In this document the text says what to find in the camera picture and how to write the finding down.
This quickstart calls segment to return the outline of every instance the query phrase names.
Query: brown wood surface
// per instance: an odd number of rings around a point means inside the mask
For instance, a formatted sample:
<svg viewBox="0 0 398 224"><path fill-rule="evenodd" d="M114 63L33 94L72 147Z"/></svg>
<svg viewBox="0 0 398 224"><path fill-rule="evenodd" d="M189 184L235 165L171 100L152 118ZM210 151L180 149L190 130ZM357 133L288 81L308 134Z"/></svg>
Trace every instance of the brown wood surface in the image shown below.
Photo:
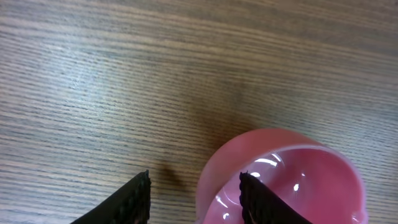
<svg viewBox="0 0 398 224"><path fill-rule="evenodd" d="M145 169L150 223L192 223L207 159L267 127L348 156L398 223L398 1L0 0L0 223L69 223Z"/></svg>

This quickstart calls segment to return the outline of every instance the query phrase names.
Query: wooden surface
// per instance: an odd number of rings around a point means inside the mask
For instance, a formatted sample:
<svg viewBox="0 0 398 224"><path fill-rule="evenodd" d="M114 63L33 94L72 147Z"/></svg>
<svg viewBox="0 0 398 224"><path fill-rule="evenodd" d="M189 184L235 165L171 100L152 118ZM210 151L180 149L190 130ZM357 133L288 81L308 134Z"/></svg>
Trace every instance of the wooden surface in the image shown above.
<svg viewBox="0 0 398 224"><path fill-rule="evenodd" d="M145 169L150 223L192 223L207 159L267 127L348 156L370 223L398 223L397 21L396 0L0 0L0 223L69 223Z"/></svg>

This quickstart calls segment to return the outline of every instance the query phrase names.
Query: pink cup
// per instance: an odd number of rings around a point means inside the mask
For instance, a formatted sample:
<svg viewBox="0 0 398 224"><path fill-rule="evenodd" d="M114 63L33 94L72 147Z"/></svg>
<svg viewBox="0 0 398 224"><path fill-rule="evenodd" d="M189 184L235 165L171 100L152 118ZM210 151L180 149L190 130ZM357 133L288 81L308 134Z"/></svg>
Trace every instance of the pink cup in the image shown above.
<svg viewBox="0 0 398 224"><path fill-rule="evenodd" d="M284 129L258 129L227 142L207 162L196 224L243 224L239 173L249 172L313 224L367 224L363 181L339 152Z"/></svg>

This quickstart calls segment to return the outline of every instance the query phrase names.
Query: wooden table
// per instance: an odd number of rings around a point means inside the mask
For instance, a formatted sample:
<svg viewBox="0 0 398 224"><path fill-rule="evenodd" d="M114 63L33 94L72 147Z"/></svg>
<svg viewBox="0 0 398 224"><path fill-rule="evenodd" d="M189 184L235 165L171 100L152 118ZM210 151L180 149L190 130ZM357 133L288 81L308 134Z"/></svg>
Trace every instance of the wooden table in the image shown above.
<svg viewBox="0 0 398 224"><path fill-rule="evenodd" d="M0 222L69 223L149 169L150 223L192 223L210 156L283 127L398 223L397 21L396 0L0 0Z"/></svg>

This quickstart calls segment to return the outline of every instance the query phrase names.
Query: glossy pink surface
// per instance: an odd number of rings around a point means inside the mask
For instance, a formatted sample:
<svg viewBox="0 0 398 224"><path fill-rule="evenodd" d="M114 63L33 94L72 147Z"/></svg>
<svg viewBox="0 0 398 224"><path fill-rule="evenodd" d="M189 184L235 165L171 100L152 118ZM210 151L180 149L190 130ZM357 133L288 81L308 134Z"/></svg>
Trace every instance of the glossy pink surface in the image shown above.
<svg viewBox="0 0 398 224"><path fill-rule="evenodd" d="M198 183L203 224L243 224L239 173L249 172L314 224L368 222L358 171L340 153L284 129L259 129L227 142Z"/></svg>

